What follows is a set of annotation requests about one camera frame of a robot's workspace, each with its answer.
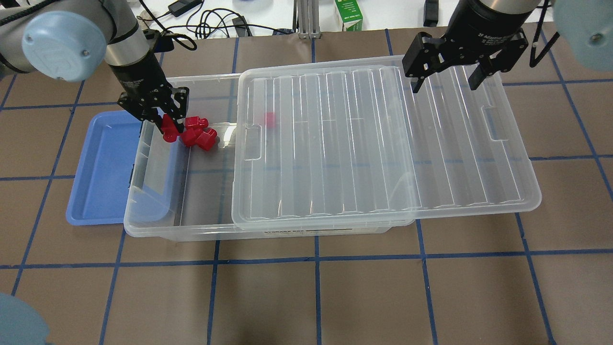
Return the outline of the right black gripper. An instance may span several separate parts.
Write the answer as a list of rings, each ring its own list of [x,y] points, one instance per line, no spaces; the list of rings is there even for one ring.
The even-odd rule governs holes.
[[[477,63],[468,77],[471,91],[493,73],[512,70],[528,46],[522,29],[528,17],[527,0],[460,0],[441,37],[419,32],[407,49],[402,65],[412,93],[451,66]]]

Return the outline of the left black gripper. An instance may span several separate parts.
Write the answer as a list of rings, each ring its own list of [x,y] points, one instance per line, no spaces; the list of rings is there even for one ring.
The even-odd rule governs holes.
[[[110,65],[124,92],[117,104],[140,121],[149,121],[164,135],[163,114],[169,114],[178,134],[184,131],[190,89],[174,87],[167,80],[153,52],[131,65]]]

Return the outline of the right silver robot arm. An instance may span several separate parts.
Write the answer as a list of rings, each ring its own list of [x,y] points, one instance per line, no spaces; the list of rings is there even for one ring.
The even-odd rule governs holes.
[[[540,20],[547,9],[553,10],[557,28],[541,52],[536,44],[542,23],[532,41],[522,28],[538,7]],[[512,70],[528,48],[529,65],[537,66],[560,37],[581,65],[611,71],[612,12],[610,0],[460,0],[442,37],[425,32],[415,36],[402,59],[403,72],[411,79],[412,92],[418,92],[433,74],[475,65],[468,85],[476,90],[487,77]]]

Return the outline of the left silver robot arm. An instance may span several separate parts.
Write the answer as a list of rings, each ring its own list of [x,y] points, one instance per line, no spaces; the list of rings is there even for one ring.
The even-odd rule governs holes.
[[[168,142],[185,129],[190,90],[168,82],[126,0],[43,0],[1,7],[2,77],[38,71],[84,81],[102,62],[123,88],[118,105],[151,122]]]

